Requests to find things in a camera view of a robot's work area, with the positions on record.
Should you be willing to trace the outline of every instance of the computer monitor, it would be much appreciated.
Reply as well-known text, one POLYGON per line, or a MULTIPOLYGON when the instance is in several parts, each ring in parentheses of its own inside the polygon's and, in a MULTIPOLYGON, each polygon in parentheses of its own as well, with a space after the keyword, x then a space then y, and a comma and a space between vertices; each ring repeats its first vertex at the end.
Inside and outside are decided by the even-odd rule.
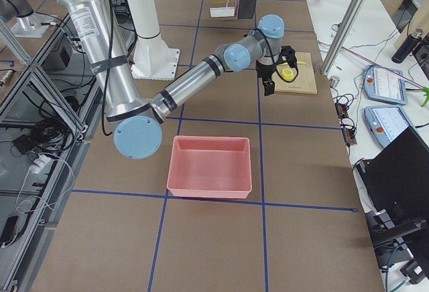
MULTIPOLYGON (((393 223, 421 217, 429 222, 429 147, 411 127, 365 165, 363 177, 377 210, 393 223)), ((429 277, 429 230, 404 237, 415 260, 429 277)))

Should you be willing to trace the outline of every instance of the blue cable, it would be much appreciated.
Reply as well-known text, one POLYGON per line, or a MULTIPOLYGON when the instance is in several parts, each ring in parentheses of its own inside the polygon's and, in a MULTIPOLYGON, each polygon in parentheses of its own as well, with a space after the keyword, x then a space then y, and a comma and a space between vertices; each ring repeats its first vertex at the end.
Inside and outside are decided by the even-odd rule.
POLYGON ((391 290, 390 292, 396 292, 397 290, 399 290, 405 283, 407 283, 407 280, 403 280, 400 284, 398 284, 396 286, 395 289, 391 290))
POLYGON ((391 263, 391 259, 393 254, 396 253, 397 250, 399 250, 399 248, 401 247, 401 245, 405 244, 405 242, 402 242, 401 244, 399 244, 397 247, 395 247, 389 255, 389 259, 387 260, 387 265, 386 265, 386 277, 385 277, 385 281, 384 281, 384 286, 385 286, 385 290, 386 292, 388 292, 389 290, 387 289, 388 283, 387 283, 387 277, 389 276, 389 268, 390 268, 390 263, 391 263))

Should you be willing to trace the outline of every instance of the white table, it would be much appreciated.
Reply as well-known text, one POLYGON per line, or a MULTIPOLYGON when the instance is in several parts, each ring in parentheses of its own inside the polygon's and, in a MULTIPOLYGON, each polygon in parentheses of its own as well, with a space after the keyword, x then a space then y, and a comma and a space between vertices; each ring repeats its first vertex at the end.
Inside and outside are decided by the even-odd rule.
MULTIPOLYGON (((316 32, 318 41, 324 44, 331 44, 333 36, 335 34, 332 30, 333 24, 338 24, 343 20, 345 11, 349 6, 351 0, 307 0, 308 8, 316 32)), ((387 41, 387 44, 383 51, 377 58, 377 63, 388 68, 395 68, 402 70, 405 77, 410 78, 408 70, 412 78, 424 85, 429 85, 427 77, 420 69, 419 65, 416 64, 414 57, 410 56, 406 58, 401 64, 396 64, 391 61, 391 57, 395 53, 396 49, 393 46, 399 33, 397 32, 394 23, 390 16, 387 14, 384 6, 380 0, 366 0, 361 11, 359 12, 355 23, 353 24, 352 30, 347 37, 344 46, 361 46, 366 44, 377 44, 383 40, 386 40, 390 33, 396 33, 393 38, 387 41)), ((322 57, 326 55, 326 51, 329 49, 328 46, 319 44, 322 57)), ((385 42, 378 46, 365 46, 362 48, 354 48, 353 51, 360 53, 370 60, 374 60, 379 51, 385 45, 385 42)), ((339 76, 341 78, 337 90, 339 94, 352 93, 357 94, 358 90, 355 87, 353 78, 359 73, 362 73, 369 63, 358 57, 350 54, 347 51, 341 51, 337 57, 334 65, 328 73, 328 77, 339 76)), ((358 86, 362 83, 362 77, 356 79, 358 86)), ((407 88, 414 88, 413 86, 406 84, 407 88)), ((409 116, 414 125, 423 125, 429 123, 429 104, 422 108, 420 105, 424 101, 422 92, 408 92, 408 104, 404 106, 406 114, 409 116)), ((356 122, 357 121, 357 145, 351 147, 350 162, 354 164, 361 158, 374 158, 380 151, 381 147, 376 142, 373 135, 364 123, 363 109, 366 106, 383 105, 382 102, 369 100, 366 97, 365 91, 362 94, 360 104, 358 106, 359 99, 355 100, 349 109, 349 116, 356 122)), ((429 126, 418 129, 420 136, 429 144, 429 126)), ((361 178, 355 171, 355 179, 357 187, 359 189, 361 202, 366 212, 373 210, 374 207, 369 202, 366 190, 361 181, 361 178)), ((404 276, 399 272, 399 269, 405 263, 398 263, 394 265, 389 271, 389 290, 392 290, 397 284, 399 284, 404 276)), ((429 291, 429 280, 424 279, 418 285, 406 284, 400 291, 404 292, 427 292, 429 291)))

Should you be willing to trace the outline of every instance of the pink bin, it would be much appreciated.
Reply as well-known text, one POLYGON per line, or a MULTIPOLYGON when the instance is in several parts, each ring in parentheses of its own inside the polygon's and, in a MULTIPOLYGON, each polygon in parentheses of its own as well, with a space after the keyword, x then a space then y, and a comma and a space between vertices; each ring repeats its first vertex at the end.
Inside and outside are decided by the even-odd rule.
POLYGON ((167 188, 174 196, 246 198, 252 190, 249 139, 175 136, 167 188))

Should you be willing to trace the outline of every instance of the green clamp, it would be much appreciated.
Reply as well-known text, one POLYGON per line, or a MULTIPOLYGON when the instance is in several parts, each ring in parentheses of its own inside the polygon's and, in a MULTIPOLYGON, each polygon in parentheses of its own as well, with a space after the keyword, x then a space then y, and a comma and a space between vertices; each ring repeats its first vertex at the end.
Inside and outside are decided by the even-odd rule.
POLYGON ((426 100, 423 102, 422 106, 426 106, 426 103, 429 102, 429 88, 427 86, 424 86, 422 91, 426 93, 426 100))

